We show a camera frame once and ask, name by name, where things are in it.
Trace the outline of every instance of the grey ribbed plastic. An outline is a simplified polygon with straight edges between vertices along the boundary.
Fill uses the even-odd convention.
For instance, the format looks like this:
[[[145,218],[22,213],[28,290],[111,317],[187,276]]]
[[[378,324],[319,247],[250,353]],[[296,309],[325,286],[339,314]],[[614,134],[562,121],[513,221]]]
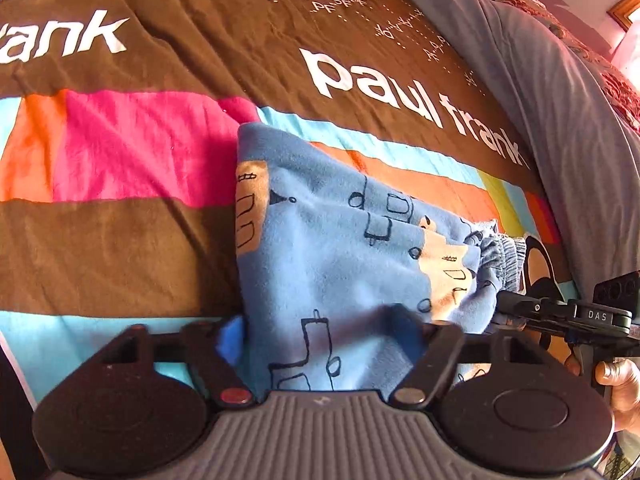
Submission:
[[[508,480],[457,455],[429,419],[374,392],[274,392],[225,413],[208,439],[146,480]],[[598,480],[591,469],[562,480]],[[78,480],[56,473],[50,480]]]

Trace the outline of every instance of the wooden frame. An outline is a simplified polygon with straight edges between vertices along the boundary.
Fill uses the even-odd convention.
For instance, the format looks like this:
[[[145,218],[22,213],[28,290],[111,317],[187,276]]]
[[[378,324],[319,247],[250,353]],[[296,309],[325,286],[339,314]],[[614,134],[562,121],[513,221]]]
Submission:
[[[620,0],[607,11],[607,14],[616,20],[620,27],[629,30],[629,15],[636,9],[640,9],[640,0]]]

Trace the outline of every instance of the pink stripe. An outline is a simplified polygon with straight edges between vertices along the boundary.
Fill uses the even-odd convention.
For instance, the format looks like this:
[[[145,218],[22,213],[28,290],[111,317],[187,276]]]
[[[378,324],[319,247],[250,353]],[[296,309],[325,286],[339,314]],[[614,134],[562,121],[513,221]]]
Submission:
[[[234,202],[238,126],[258,121],[243,98],[189,92],[66,94],[54,202],[177,198]]]

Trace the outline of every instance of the red patterned fabric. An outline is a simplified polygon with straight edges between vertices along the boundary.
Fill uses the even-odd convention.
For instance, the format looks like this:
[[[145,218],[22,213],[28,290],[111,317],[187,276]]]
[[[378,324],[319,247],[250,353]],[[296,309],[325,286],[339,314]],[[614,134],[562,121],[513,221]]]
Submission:
[[[538,0],[493,0],[516,7],[545,25],[590,69],[600,75],[599,85],[611,107],[637,134],[640,134],[640,94],[628,79],[600,54],[579,41]]]

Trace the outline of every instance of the round black disc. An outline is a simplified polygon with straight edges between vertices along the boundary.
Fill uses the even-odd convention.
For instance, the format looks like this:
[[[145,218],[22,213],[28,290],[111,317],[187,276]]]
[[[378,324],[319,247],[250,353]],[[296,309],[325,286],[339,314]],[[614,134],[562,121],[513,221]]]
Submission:
[[[34,412],[33,434],[59,469],[128,477],[179,457],[206,418],[204,401],[186,384],[119,365],[60,384]]]
[[[463,454],[524,476],[593,465],[613,430],[609,408],[582,378],[526,364],[458,384],[438,420]]]

